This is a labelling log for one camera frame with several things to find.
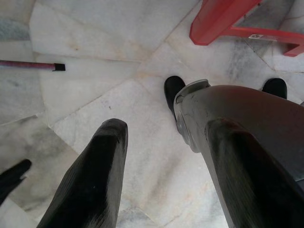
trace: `red plastic chair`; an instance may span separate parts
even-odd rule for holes
[[[192,23],[190,38],[196,45],[209,45],[219,36],[272,40],[288,44],[285,56],[304,53],[304,35],[263,28],[243,28],[233,25],[261,0],[204,0]]]

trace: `black shoe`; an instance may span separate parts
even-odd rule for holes
[[[280,78],[271,78],[267,80],[262,91],[287,99],[287,85],[285,81]]]
[[[185,85],[184,81],[178,76],[168,77],[167,80],[165,81],[165,84],[164,84],[165,96],[166,96],[168,107],[171,110],[174,118],[175,118],[174,109],[173,109],[174,98],[175,98],[176,94],[185,86],[186,85]]]
[[[25,179],[22,177],[27,172],[32,163],[25,159],[14,165],[10,169],[0,174],[0,205],[7,196]]]

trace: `marble floor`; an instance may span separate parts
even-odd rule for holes
[[[290,2],[263,1],[240,25],[304,33],[304,1]],[[65,171],[109,118],[129,127],[118,228],[227,227],[202,156],[176,131],[164,80],[260,89],[281,77],[288,99],[300,104],[304,55],[284,57],[280,44],[234,37],[196,46],[189,30],[201,4],[1,1],[0,59],[66,65],[65,72],[0,68],[0,171],[33,162],[0,207],[1,228],[37,226]]]

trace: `black rubber tip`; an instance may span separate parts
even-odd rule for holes
[[[61,64],[61,63],[54,63],[55,70],[53,71],[65,71],[66,70],[66,65]]]

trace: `label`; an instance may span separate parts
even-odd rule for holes
[[[263,39],[263,40],[271,40],[271,41],[277,41],[277,37],[273,36],[266,36],[261,34],[252,34],[249,39]]]

